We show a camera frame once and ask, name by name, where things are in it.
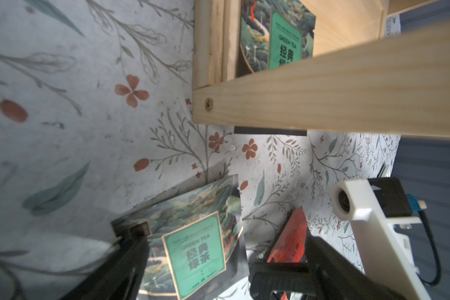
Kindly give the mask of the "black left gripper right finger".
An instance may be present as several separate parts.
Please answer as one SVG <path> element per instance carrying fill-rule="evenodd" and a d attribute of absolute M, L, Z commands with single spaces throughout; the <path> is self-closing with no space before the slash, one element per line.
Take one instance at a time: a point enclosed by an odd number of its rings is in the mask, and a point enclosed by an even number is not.
<path fill-rule="evenodd" d="M 306 237 L 306 294 L 318 300 L 403 300 L 405 297 L 366 277 L 334 247 L 309 231 Z"/>

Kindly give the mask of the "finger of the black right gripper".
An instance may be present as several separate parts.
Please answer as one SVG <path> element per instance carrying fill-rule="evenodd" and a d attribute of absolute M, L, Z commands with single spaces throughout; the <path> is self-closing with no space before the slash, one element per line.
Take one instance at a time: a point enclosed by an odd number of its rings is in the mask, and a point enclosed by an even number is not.
<path fill-rule="evenodd" d="M 311 275 L 306 263 L 254 262 L 249 282 L 254 300 L 273 300 L 275 292 L 311 295 Z"/>

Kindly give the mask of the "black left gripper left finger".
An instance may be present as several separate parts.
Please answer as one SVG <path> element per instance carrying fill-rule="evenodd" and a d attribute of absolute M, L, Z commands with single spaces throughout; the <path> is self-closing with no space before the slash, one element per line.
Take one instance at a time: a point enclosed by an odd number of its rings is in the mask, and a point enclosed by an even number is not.
<path fill-rule="evenodd" d="M 64 300 L 135 300 L 150 254 L 147 237 L 128 237 Z"/>

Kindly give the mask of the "green tea bag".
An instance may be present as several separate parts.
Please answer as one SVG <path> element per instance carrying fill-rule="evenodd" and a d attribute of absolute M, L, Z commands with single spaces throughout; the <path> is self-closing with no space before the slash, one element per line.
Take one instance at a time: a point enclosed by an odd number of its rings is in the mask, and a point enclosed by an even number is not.
<path fill-rule="evenodd" d="M 213 300 L 249 275 L 238 176 L 147 202 L 112 221 L 149 245 L 139 300 Z"/>
<path fill-rule="evenodd" d="M 243 1 L 238 77 L 313 56 L 316 16 L 296 0 Z"/>

